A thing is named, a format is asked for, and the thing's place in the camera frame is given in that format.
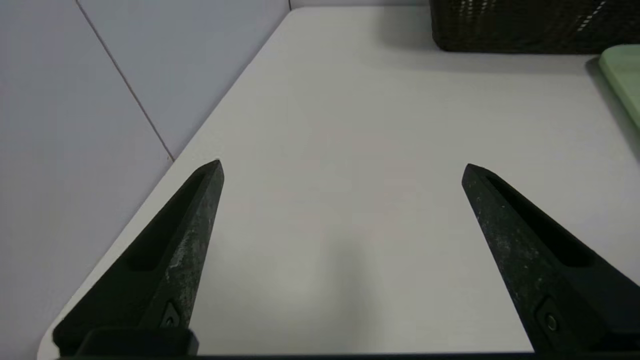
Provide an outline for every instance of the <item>table surface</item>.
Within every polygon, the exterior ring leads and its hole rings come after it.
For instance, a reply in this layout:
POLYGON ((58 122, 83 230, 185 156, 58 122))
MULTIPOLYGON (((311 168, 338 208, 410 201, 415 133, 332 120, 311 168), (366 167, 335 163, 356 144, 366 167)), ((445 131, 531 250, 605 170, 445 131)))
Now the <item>table surface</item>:
POLYGON ((460 185, 498 173, 640 282, 640 138, 593 56, 456 54, 428 8, 291 12, 44 336, 194 169, 225 170, 201 354, 531 351, 460 185))

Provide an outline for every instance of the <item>light green object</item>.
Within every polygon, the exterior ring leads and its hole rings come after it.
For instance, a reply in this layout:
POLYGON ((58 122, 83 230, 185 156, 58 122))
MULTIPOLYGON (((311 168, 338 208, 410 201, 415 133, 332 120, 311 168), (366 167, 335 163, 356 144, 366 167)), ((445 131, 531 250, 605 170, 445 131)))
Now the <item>light green object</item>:
POLYGON ((631 119, 640 127, 640 45, 606 49, 600 57, 600 68, 631 119))

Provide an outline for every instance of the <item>dark brown basket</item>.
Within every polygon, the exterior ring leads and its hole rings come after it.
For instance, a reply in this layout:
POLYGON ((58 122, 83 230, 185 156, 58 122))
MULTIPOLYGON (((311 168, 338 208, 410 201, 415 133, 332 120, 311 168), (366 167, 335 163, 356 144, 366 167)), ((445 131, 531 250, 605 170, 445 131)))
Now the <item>dark brown basket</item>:
POLYGON ((640 0, 430 0, 446 51, 599 54, 640 43, 640 0))

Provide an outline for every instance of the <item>screw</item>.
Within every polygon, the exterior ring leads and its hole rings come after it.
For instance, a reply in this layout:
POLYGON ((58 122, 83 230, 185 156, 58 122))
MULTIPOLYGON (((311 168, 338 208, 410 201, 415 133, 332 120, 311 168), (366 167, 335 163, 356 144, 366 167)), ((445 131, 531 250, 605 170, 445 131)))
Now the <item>screw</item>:
POLYGON ((556 320, 556 318, 554 318, 552 314, 547 314, 547 317, 545 318, 545 320, 547 321, 547 327, 549 328, 549 330, 551 331, 558 330, 558 321, 556 320))

